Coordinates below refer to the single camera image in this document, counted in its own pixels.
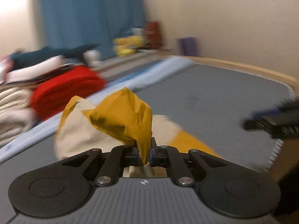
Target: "yellow and beige cloth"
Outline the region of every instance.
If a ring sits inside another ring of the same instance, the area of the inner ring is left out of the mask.
[[[151,108],[128,88],[107,96],[97,106],[73,97],[61,117],[55,153],[58,159],[64,159],[92,148],[110,152],[115,146],[136,142],[141,165],[148,167],[152,136],[158,146],[173,146],[183,153],[196,148],[216,155],[166,116],[152,115]]]

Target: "beige wall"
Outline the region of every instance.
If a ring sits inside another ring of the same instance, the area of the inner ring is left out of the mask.
[[[38,0],[0,0],[0,56],[18,48],[41,48],[45,41]]]
[[[200,55],[299,78],[299,0],[144,0],[168,46],[196,36]]]

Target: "curtain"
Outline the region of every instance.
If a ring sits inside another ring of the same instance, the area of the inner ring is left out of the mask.
[[[142,0],[41,0],[48,44],[74,48],[97,43],[101,59],[113,57],[113,39],[145,25]]]

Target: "silver bolt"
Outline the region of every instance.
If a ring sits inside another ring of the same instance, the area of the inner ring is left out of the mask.
[[[181,177],[178,179],[178,182],[183,185],[188,185],[193,183],[193,179],[189,177]]]
[[[111,178],[108,176],[101,176],[97,178],[97,182],[99,184],[108,184],[111,182]]]

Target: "red towel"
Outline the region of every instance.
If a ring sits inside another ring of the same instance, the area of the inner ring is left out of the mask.
[[[34,91],[31,107],[40,120],[46,120],[64,110],[73,96],[85,98],[105,87],[105,80],[99,78],[85,66],[54,77]]]

